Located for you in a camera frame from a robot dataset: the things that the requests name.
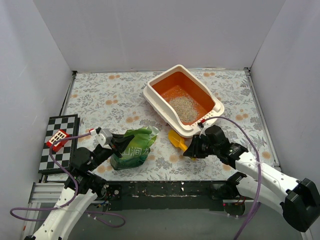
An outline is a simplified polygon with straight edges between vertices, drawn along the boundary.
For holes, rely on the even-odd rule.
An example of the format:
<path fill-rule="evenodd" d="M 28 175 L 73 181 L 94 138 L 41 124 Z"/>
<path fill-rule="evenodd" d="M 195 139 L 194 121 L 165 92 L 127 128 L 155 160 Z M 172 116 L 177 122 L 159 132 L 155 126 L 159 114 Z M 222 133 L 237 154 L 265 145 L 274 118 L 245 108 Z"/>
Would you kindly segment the green cat litter bag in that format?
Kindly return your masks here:
<path fill-rule="evenodd" d="M 154 126 L 147 126 L 138 129 L 129 129 L 125 134 L 119 135 L 122 139 L 131 138 L 130 142 L 121 150 L 122 157 L 113 154 L 110 157 L 110 164 L 114 170 L 126 170 L 137 168 L 144 164 L 151 146 L 155 143 L 159 130 Z"/>

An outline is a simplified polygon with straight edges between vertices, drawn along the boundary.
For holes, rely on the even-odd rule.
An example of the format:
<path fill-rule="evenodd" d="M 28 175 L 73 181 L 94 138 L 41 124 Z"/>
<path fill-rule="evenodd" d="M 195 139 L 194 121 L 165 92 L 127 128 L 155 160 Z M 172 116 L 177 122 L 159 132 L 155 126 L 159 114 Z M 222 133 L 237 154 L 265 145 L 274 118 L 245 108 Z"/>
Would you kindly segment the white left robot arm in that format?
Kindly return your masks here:
<path fill-rule="evenodd" d="M 107 183 L 92 171 L 112 155 L 121 157 L 134 138 L 123 134 L 104 133 L 95 130 L 99 144 L 94 150 L 77 148 L 72 155 L 70 175 L 64 183 L 61 194 L 39 229 L 27 240 L 66 240 L 72 229 L 96 200 L 106 204 L 121 199 L 120 184 Z"/>

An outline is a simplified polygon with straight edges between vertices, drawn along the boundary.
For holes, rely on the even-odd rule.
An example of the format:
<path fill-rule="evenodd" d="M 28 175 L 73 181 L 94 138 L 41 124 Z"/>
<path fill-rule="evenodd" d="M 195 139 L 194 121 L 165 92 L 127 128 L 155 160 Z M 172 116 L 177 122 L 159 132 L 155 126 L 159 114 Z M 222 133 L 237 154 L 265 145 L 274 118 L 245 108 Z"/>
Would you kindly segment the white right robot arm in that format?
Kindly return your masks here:
<path fill-rule="evenodd" d="M 230 142 L 219 126 L 210 126 L 204 133 L 194 135 L 183 155 L 197 159 L 213 155 L 236 170 L 224 184 L 213 187 L 215 198 L 255 199 L 280 213 L 291 227 L 303 233 L 320 216 L 320 193 L 313 181 L 296 179 L 259 162 L 247 148 Z"/>

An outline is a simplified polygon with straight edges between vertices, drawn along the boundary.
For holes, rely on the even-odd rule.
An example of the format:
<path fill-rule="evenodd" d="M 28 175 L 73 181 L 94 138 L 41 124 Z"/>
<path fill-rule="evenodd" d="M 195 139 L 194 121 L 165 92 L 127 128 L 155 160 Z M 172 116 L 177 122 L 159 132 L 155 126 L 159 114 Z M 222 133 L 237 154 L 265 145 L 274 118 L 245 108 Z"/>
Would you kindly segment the yellow plastic litter scoop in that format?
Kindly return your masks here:
<path fill-rule="evenodd" d="M 184 138 L 180 136 L 176 131 L 171 129 L 168 132 L 168 140 L 171 142 L 171 144 L 182 151 L 182 156 L 184 156 L 184 152 L 188 149 L 188 147 L 191 145 L 192 138 Z"/>

